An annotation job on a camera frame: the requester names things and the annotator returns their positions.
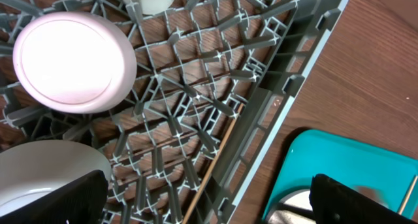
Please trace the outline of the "grey bowl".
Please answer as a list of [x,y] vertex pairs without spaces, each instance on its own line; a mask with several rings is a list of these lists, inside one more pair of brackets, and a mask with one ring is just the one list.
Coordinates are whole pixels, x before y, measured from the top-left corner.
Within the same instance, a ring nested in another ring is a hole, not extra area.
[[1,152],[1,215],[5,216],[94,170],[110,181],[108,159],[91,146],[40,140]]

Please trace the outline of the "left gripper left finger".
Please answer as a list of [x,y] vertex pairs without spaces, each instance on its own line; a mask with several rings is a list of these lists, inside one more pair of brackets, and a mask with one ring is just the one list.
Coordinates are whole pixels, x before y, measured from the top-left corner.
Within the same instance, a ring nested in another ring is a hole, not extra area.
[[94,170],[1,217],[4,224],[96,224],[107,200],[108,181]]

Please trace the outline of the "wooden chopstick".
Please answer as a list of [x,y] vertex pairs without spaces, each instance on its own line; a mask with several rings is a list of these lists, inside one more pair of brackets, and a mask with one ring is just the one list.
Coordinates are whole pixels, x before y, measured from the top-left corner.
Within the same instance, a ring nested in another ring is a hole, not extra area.
[[405,207],[406,207],[406,205],[407,205],[407,203],[408,203],[408,201],[409,201],[409,199],[411,197],[411,194],[412,194],[412,192],[413,192],[413,190],[415,188],[416,183],[417,183],[417,175],[415,175],[413,177],[413,180],[410,183],[410,185],[408,187],[408,190],[406,191],[406,194],[404,195],[404,198],[402,199],[401,205],[400,205],[400,207],[398,209],[398,214],[399,215],[402,215],[403,214],[403,212],[405,210]]
[[201,195],[203,194],[203,191],[205,190],[205,188],[207,186],[207,183],[208,183],[208,181],[209,181],[209,179],[212,175],[212,171],[213,171],[218,159],[220,158],[220,155],[221,155],[223,149],[225,148],[225,145],[228,142],[229,137],[231,136],[231,133],[234,129],[234,126],[235,126],[235,124],[237,122],[237,119],[239,118],[239,115],[241,114],[241,111],[242,111],[243,108],[244,108],[244,104],[241,103],[238,107],[238,110],[237,110],[237,116],[235,116],[232,119],[227,131],[225,132],[225,135],[224,135],[224,137],[223,137],[223,139],[222,139],[222,141],[219,145],[219,151],[216,154],[216,156],[214,157],[214,159],[212,160],[212,162],[210,163],[210,166],[208,167],[208,170],[206,171],[206,174],[204,175],[204,178],[202,179],[201,186],[199,187],[199,190],[195,193],[195,196],[193,197],[193,200],[191,201],[191,204],[189,205],[189,208],[187,209],[187,212],[186,212],[186,214],[183,218],[182,224],[187,224],[188,223],[189,218],[191,217],[191,215],[192,215],[192,213],[193,213]]

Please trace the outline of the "large white plate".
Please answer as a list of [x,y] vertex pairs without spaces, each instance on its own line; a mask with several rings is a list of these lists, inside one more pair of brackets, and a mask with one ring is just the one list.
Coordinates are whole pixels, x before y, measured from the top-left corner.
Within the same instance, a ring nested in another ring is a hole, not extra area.
[[309,196],[309,189],[301,189],[284,196],[270,207],[263,222],[268,224],[316,224]]

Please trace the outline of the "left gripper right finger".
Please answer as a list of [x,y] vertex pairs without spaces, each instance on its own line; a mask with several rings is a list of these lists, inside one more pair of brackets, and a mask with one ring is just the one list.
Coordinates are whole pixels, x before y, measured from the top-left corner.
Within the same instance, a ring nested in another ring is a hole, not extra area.
[[317,224],[415,224],[324,174],[312,178],[309,200]]

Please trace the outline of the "grey plastic dish rack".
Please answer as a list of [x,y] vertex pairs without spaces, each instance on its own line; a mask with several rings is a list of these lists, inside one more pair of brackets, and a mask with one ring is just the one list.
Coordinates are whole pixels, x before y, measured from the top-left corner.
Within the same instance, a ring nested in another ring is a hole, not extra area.
[[[188,223],[227,223],[349,0],[174,0],[142,15],[122,0],[1,0],[1,149],[71,140],[112,175],[99,223],[181,223],[241,103]],[[33,20],[88,12],[118,26],[137,58],[114,108],[71,114],[21,85],[12,49]]]

